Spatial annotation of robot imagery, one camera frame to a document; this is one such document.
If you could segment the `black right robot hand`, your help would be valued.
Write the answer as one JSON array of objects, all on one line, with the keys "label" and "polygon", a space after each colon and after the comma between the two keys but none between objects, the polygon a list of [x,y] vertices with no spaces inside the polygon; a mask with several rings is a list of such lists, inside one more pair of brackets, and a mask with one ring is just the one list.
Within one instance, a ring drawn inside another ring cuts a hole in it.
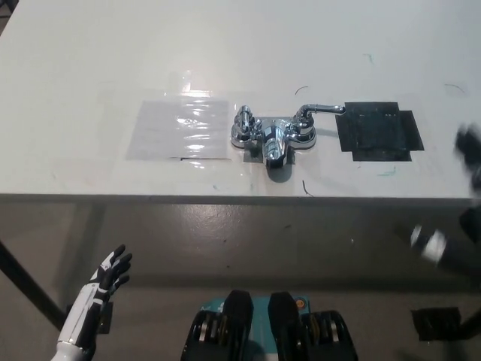
[{"label": "black right robot hand", "polygon": [[480,204],[480,127],[474,123],[461,124],[455,135],[455,155],[467,181],[470,197]]}]

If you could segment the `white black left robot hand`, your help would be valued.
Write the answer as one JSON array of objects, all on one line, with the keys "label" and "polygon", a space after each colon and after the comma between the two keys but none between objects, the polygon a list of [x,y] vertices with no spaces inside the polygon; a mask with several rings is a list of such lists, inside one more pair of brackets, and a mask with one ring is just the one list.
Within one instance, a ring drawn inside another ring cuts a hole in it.
[{"label": "white black left robot hand", "polygon": [[102,261],[72,305],[58,341],[88,350],[94,343],[111,296],[129,280],[132,255],[120,245]]}]

